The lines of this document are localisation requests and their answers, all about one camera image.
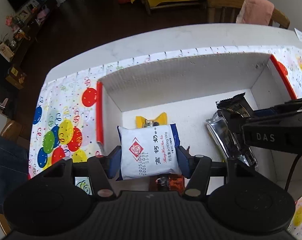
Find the red diamond logo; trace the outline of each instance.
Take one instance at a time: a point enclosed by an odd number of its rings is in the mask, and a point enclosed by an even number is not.
[[[134,143],[130,146],[129,151],[132,152],[136,161],[138,161],[140,153],[143,151],[143,148],[138,143],[138,140],[134,138]]]

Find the white biscuit package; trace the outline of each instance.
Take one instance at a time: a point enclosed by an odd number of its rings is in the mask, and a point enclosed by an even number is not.
[[[142,129],[118,126],[118,132],[122,148],[119,180],[181,174],[175,151],[180,145],[175,124]]]

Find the metal screw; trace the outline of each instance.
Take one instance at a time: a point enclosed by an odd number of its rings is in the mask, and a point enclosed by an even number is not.
[[[184,193],[190,197],[198,197],[201,195],[201,191],[196,188],[189,188]]]
[[[100,189],[98,191],[98,195],[100,197],[111,197],[113,195],[113,191],[110,190],[110,189],[107,189],[107,188],[104,188],[104,189]]]

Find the ribbed black surface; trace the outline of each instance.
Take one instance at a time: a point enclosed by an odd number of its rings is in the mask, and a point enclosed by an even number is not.
[[[99,203],[83,224],[69,232],[48,237],[26,236],[13,232],[7,239],[292,240],[294,238],[285,231],[259,237],[232,232],[215,222],[200,202],[186,201],[177,192],[124,191],[115,201]]]

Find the dark wooden floor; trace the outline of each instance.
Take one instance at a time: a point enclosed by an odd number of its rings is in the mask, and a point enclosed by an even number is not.
[[[168,8],[148,16],[140,1],[67,0],[54,10],[27,52],[21,68],[27,74],[19,92],[15,120],[29,139],[34,110],[46,74],[54,66],[84,51],[131,35],[153,30],[205,23],[198,7]]]

